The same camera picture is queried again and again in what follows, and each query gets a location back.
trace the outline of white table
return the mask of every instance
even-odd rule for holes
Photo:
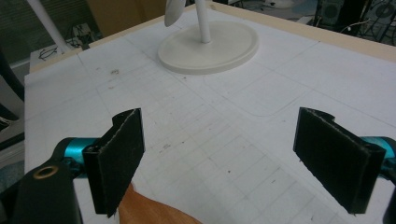
[[[165,70],[157,48],[196,23],[195,11],[187,11],[169,28],[160,18],[34,69],[25,79],[26,171],[63,138],[100,137],[112,116],[141,107],[147,148],[133,183],[151,199],[205,224],[381,223],[390,182],[378,179],[367,213],[354,217],[292,148],[300,106],[334,115],[357,136],[396,137],[395,50],[209,5],[211,21],[239,21],[258,32],[261,46],[251,61],[207,76]],[[307,38],[313,30],[318,34]],[[94,213],[88,181],[75,186],[85,223],[112,223]]]

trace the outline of white desk fan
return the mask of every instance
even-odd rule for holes
[[[186,0],[167,0],[165,26],[175,23]],[[234,21],[207,19],[205,0],[195,1],[198,23],[169,35],[160,45],[158,57],[167,69],[187,75],[227,71],[251,59],[259,37],[249,26]]]

